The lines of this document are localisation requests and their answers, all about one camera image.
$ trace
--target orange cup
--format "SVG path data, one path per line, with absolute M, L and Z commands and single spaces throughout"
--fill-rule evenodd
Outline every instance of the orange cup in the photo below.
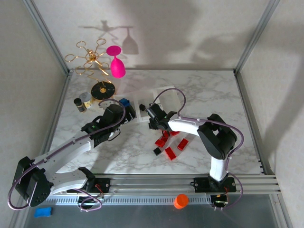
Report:
M 176 209 L 182 209 L 189 203 L 188 196 L 185 194 L 179 194 L 174 200 L 174 206 Z

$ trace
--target small jar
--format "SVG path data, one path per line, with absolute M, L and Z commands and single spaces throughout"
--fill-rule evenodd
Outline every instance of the small jar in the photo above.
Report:
M 76 105 L 76 107 L 78 108 L 78 110 L 81 112 L 81 113 L 84 113 L 86 111 L 86 107 L 84 106 L 84 104 L 82 103 L 81 99 L 80 98 L 76 98 L 74 100 L 74 104 Z

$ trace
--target marble surface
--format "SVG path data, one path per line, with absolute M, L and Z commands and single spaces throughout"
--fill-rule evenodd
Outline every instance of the marble surface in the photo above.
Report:
M 243 132 L 244 145 L 232 156 L 229 170 L 237 174 L 260 174 L 260 163 L 232 71 L 128 70 L 124 78 L 111 80 L 117 94 L 163 86 L 181 89 L 187 98 L 181 112 L 184 116 L 206 117 L 217 113 L 226 123 Z M 102 114 L 97 102 L 83 114 L 73 103 L 82 92 L 90 92 L 94 84 L 92 79 L 73 74 L 52 148 L 71 138 L 82 126 Z M 74 158 L 59 172 L 73 171 L 81 166 L 93 173 L 194 174 L 208 173 L 210 170 L 211 157 L 199 137 L 183 133 L 174 136 L 168 142 L 173 149 L 183 137 L 190 139 L 190 143 L 183 152 L 175 149 L 178 156 L 170 161 L 165 152 L 157 157 L 153 153 L 156 148 L 154 142 L 161 133 L 149 130 L 147 122 L 126 124 L 121 126 L 121 131 L 115 140 L 104 142 Z

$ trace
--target pink wine glass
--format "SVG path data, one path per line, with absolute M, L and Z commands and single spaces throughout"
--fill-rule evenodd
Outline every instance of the pink wine glass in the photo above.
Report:
M 116 56 L 121 53 L 122 49 L 119 46 L 113 45 L 107 48 L 106 53 L 110 56 L 114 56 L 111 62 L 111 72 L 113 77 L 121 78 L 125 76 L 124 63 Z

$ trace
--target blue block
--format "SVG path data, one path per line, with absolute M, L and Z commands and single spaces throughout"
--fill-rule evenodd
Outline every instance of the blue block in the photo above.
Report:
M 34 214 L 35 218 L 39 217 L 50 217 L 52 214 L 52 208 L 37 208 Z
M 120 99 L 119 102 L 121 102 L 121 103 L 124 105 L 124 107 L 128 107 L 128 106 L 131 105 L 131 104 L 130 104 L 130 101 L 127 100 L 127 99 L 125 99 L 125 98 Z

